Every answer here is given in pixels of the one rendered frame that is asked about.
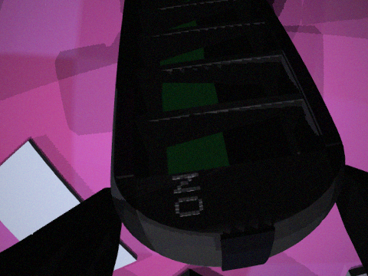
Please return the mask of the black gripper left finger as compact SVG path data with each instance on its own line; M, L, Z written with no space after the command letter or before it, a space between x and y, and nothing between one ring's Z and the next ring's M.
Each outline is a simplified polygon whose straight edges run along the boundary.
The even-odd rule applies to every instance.
M0 276L113 276L122 221L104 187L0 252Z

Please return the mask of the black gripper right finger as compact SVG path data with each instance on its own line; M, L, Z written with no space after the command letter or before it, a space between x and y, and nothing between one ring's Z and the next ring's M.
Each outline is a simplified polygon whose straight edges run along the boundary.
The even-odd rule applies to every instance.
M335 205L368 276L368 172L346 165Z

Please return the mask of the white flat rectangular plate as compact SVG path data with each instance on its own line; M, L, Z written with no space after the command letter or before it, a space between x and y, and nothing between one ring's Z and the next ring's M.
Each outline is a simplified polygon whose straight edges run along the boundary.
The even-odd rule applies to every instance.
M0 221L19 241L83 201L31 139L0 166ZM120 241L113 269L137 259Z

